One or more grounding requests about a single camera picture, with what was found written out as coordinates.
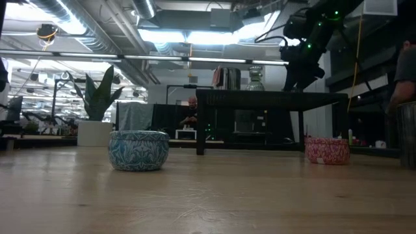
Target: metal cylinder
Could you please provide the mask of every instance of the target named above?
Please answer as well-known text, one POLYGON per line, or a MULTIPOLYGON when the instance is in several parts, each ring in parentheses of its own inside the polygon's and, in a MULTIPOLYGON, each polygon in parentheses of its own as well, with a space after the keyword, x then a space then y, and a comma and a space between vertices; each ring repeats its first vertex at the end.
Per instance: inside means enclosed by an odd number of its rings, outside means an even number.
POLYGON ((133 6, 140 19, 151 19, 156 15, 156 5, 153 0, 133 0, 133 6))
POLYGON ((400 163, 403 167, 416 169, 416 102, 397 107, 400 163))

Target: pink object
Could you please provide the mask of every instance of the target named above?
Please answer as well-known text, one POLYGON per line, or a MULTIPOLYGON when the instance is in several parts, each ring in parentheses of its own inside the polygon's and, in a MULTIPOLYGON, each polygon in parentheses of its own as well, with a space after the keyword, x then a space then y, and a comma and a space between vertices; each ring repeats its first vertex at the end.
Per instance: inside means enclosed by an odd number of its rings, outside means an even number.
POLYGON ((305 138, 305 155, 311 163, 345 165, 350 161, 346 139, 305 138))

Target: desk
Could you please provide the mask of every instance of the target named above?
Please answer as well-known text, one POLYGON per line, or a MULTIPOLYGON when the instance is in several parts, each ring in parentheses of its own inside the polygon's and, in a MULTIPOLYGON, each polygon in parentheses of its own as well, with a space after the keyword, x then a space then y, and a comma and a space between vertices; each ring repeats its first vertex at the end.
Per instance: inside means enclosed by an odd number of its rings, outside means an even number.
POLYGON ((179 139, 179 133, 194 133, 194 138, 196 140, 196 130, 182 130, 182 129, 176 129, 175 133, 175 139, 179 139))
MULTIPOLYGON (((264 92, 242 90, 196 90, 198 98, 198 129, 204 129, 205 111, 209 108, 239 109, 239 110, 267 110, 283 108, 288 111, 297 111, 299 115, 299 148, 305 147, 304 137, 304 111, 339 103, 339 122, 343 138, 348 138, 348 106, 347 94, 331 93, 292 93, 292 92, 264 92)), ((205 131, 196 134, 196 154, 205 153, 205 131)))

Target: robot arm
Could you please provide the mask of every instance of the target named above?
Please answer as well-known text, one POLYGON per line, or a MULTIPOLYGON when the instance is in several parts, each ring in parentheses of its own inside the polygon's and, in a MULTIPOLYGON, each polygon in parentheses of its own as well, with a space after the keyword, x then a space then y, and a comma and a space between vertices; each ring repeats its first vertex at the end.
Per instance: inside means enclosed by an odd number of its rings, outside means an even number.
POLYGON ((325 72, 318 65, 319 59, 326 52, 333 32, 343 29, 345 16, 362 2, 363 0, 321 0, 311 8, 301 9, 290 16, 283 35, 298 39, 301 43, 280 49, 281 59, 289 62, 286 66, 284 91, 291 91, 295 85, 298 90, 303 90, 316 81, 316 77, 324 77, 325 72))

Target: man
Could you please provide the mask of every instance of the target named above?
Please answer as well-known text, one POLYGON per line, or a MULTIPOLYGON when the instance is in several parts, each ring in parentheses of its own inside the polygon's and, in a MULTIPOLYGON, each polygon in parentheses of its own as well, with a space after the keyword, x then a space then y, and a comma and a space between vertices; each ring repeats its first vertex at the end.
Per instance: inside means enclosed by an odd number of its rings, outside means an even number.
POLYGON ((399 53, 395 75, 395 91, 386 109, 388 116, 394 116, 397 105, 410 101, 415 97, 416 32, 405 37, 399 53))
POLYGON ((196 101, 196 97, 192 96, 188 99, 188 110, 185 113, 186 118, 182 120, 179 124, 180 126, 189 125, 189 127, 196 130, 196 118, 197 118, 197 108, 198 103, 196 101))

